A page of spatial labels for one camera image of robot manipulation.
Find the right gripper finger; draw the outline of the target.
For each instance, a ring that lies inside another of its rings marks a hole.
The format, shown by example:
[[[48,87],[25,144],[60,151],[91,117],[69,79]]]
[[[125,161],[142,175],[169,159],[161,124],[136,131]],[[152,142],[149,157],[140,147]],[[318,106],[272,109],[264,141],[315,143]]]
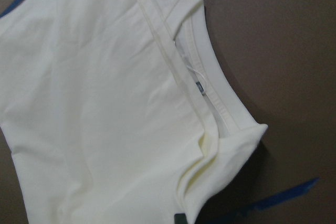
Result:
[[[175,214],[174,223],[175,224],[185,224],[185,214],[184,213]]]

